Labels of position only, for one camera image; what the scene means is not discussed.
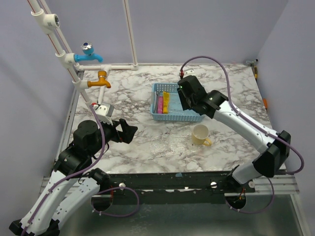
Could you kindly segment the light blue perforated basket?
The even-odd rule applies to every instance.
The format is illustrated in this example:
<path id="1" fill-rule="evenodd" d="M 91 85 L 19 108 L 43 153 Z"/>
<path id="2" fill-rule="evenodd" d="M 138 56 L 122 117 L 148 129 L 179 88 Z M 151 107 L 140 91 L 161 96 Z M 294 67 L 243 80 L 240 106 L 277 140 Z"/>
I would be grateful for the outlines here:
<path id="1" fill-rule="evenodd" d="M 155 121 L 174 121 L 174 122 L 202 122 L 204 116 L 195 113 L 192 110 L 185 110 L 180 113 L 172 113 L 168 111 L 168 114 L 158 114 L 154 113 L 154 95 L 155 91 L 159 92 L 159 97 L 162 96 L 163 92 L 177 93 L 178 84 L 177 83 L 153 83 L 152 84 L 152 94 L 151 94 L 151 106 L 150 113 Z"/>

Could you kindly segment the yellow mug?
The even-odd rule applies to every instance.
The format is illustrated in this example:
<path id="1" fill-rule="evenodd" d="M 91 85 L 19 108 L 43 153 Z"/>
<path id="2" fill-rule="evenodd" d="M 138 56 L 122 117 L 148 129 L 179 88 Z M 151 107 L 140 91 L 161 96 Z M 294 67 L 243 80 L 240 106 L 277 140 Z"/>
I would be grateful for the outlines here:
<path id="1" fill-rule="evenodd" d="M 193 127 L 191 133 L 191 140 L 194 145 L 211 146 L 212 142 L 209 139 L 210 131 L 207 126 L 203 124 L 197 124 Z"/>

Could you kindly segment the clear textured glass tray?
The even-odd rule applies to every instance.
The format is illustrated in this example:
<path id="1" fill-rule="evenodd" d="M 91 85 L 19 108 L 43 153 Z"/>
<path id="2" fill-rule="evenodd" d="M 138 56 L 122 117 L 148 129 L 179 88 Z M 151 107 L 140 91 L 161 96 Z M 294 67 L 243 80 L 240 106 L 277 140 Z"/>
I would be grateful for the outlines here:
<path id="1" fill-rule="evenodd" d="M 195 145 L 190 131 L 167 132 L 154 137 L 149 144 L 152 154 L 158 157 L 196 153 L 206 147 Z"/>

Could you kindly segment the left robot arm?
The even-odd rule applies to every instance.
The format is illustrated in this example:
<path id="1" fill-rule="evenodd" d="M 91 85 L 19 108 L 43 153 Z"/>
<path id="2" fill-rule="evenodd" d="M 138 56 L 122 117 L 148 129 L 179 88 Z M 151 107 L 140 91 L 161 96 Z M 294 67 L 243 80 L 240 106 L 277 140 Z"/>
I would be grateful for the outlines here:
<path id="1" fill-rule="evenodd" d="M 129 144 L 137 130 L 122 118 L 112 124 L 80 122 L 36 203 L 22 219 L 10 224 L 10 231 L 16 236 L 59 235 L 62 224 L 87 198 L 116 187 L 107 173 L 95 168 L 95 154 L 105 154 L 109 141 Z"/>

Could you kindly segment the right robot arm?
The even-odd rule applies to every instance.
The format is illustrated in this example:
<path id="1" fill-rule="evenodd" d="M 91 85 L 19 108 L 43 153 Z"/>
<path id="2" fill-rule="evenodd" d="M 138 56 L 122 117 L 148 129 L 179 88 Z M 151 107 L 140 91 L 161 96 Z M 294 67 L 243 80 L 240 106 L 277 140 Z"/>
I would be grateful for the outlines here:
<path id="1" fill-rule="evenodd" d="M 259 152 L 259 157 L 235 167 L 226 181 L 233 193 L 257 177 L 273 177 L 289 156 L 291 135 L 263 126 L 248 115 L 242 118 L 239 109 L 234 110 L 228 97 L 217 90 L 206 92 L 195 76 L 186 76 L 178 82 L 178 94 L 183 110 L 193 110 L 215 119 L 245 138 Z"/>

